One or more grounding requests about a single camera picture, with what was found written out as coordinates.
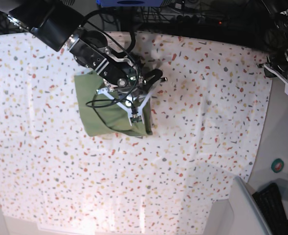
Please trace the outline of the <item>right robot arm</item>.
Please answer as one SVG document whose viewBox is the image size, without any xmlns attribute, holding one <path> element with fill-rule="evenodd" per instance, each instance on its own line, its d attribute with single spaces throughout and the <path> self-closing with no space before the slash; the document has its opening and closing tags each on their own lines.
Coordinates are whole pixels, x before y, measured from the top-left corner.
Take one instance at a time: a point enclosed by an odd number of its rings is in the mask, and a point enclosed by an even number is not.
<svg viewBox="0 0 288 235">
<path fill-rule="evenodd" d="M 120 96 L 146 95 L 156 82 L 165 82 L 159 69 L 146 70 L 132 54 L 135 33 L 130 32 L 130 48 L 117 52 L 104 33 L 83 28 L 84 16 L 61 0 L 17 0 L 6 11 L 9 20 L 55 51 L 67 46 L 75 61 L 102 77 L 109 91 Z"/>
</svg>

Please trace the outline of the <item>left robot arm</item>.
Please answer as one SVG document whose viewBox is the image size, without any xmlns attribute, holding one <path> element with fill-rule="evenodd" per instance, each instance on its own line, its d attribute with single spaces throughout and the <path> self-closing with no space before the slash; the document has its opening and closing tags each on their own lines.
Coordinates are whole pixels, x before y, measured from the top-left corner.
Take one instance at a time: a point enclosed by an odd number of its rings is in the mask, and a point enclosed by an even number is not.
<svg viewBox="0 0 288 235">
<path fill-rule="evenodd" d="M 288 0 L 263 0 L 263 5 L 283 37 L 276 51 L 269 55 L 268 65 L 279 74 L 288 74 Z"/>
</svg>

